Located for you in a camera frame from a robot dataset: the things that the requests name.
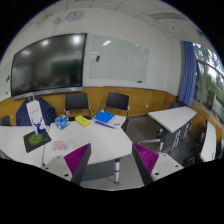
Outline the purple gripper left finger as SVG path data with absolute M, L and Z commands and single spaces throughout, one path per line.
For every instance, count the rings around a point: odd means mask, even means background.
M 88 143 L 70 152 L 66 156 L 55 156 L 43 169 L 79 185 L 83 179 L 91 153 L 91 144 Z

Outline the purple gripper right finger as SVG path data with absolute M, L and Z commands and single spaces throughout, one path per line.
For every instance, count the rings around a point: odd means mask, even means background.
M 139 144 L 132 144 L 132 154 L 145 185 L 182 169 L 167 153 L 157 154 Z

